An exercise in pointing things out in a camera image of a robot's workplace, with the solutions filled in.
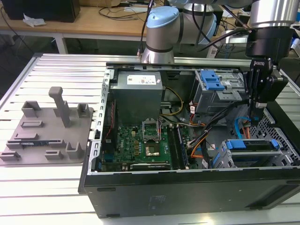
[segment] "white label sticker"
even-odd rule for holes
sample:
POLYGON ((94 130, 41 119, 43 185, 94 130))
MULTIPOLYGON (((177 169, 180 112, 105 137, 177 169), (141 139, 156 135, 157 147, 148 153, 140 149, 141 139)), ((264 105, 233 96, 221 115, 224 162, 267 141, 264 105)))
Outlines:
POLYGON ((208 168, 208 163, 204 159, 202 159, 202 165, 204 166, 205 169, 208 168))
POLYGON ((210 145, 210 147, 208 148, 208 150, 216 150, 215 144, 210 145))
POLYGON ((155 75, 129 75, 127 84, 133 85, 156 85, 155 75))
POLYGON ((229 79, 229 78, 234 78, 233 75, 230 74, 218 74, 222 79, 229 79))
POLYGON ((195 106, 191 106, 191 107, 190 107, 190 110, 191 110, 191 113, 192 113, 192 114, 195 114, 195 106))
POLYGON ((228 81, 222 81, 221 84, 223 84, 225 86, 230 86, 230 82, 228 82, 228 81))
POLYGON ((21 143, 21 145, 34 145, 34 143, 32 143, 32 142, 23 142, 23 143, 21 143))

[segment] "blue cable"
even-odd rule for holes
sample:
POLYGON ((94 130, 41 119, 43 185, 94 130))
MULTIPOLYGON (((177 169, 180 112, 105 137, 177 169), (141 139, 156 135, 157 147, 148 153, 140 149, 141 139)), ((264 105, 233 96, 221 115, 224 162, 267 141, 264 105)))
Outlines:
POLYGON ((243 119, 243 120, 248 120, 251 121, 250 118, 247 117, 238 117, 234 120, 234 128, 235 128, 235 132, 238 135, 239 139, 242 139, 242 135, 240 134, 240 129, 239 129, 239 120, 243 119))

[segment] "yellow wire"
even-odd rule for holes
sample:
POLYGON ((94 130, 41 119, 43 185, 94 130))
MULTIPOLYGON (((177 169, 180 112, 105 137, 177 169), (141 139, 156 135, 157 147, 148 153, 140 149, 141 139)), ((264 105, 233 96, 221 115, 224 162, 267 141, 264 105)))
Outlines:
POLYGON ((178 114, 178 113, 180 113, 182 111, 182 109, 183 109, 183 101, 180 98, 179 94, 177 94, 176 91, 174 91, 172 88, 166 87, 166 89, 169 89, 171 92, 173 92, 173 94, 175 94, 179 98, 181 106, 180 106, 180 109, 177 112, 173 112, 173 113, 169 113, 169 114, 160 114, 160 115, 161 116, 173 116, 173 115, 176 115, 176 114, 178 114))

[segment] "white table leg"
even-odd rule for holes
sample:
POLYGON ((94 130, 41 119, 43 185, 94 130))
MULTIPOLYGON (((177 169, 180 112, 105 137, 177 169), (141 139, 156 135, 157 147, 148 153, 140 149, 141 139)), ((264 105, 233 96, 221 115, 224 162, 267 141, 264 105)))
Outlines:
POLYGON ((66 45, 65 39, 61 36, 55 37, 56 45, 58 48, 58 52, 60 54, 68 54, 68 49, 66 45))

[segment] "gray plastic peg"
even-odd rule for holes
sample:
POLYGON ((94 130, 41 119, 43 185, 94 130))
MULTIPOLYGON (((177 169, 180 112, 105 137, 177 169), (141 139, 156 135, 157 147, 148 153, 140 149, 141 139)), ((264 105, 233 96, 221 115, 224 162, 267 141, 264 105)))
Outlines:
POLYGON ((70 126, 69 111, 65 107, 64 101, 62 99, 62 87, 51 87, 49 90, 49 96, 54 99, 58 112, 64 127, 68 128, 70 126))

